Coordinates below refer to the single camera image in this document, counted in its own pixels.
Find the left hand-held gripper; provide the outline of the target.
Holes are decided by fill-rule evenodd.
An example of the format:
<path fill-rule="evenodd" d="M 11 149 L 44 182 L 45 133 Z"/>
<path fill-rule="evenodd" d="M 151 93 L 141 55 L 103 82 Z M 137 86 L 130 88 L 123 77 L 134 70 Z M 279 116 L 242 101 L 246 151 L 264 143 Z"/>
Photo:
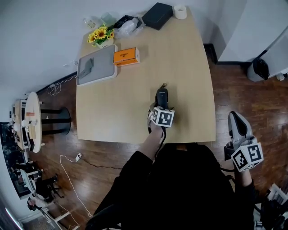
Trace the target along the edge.
<path fill-rule="evenodd" d="M 152 103 L 148 110 L 148 127 L 150 123 L 164 128 L 170 128 L 174 119 L 175 111 L 169 108 L 168 90 L 165 88 L 167 83 L 163 83 L 157 90 L 155 101 Z"/>

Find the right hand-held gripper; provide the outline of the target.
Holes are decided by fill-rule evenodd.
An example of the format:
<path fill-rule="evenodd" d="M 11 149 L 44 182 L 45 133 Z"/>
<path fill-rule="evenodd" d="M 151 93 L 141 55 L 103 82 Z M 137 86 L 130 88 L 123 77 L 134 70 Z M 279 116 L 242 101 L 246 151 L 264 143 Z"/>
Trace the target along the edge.
<path fill-rule="evenodd" d="M 250 170 L 264 160 L 261 144 L 240 113 L 228 114 L 228 128 L 231 141 L 224 147 L 225 160 L 232 160 L 239 172 Z"/>

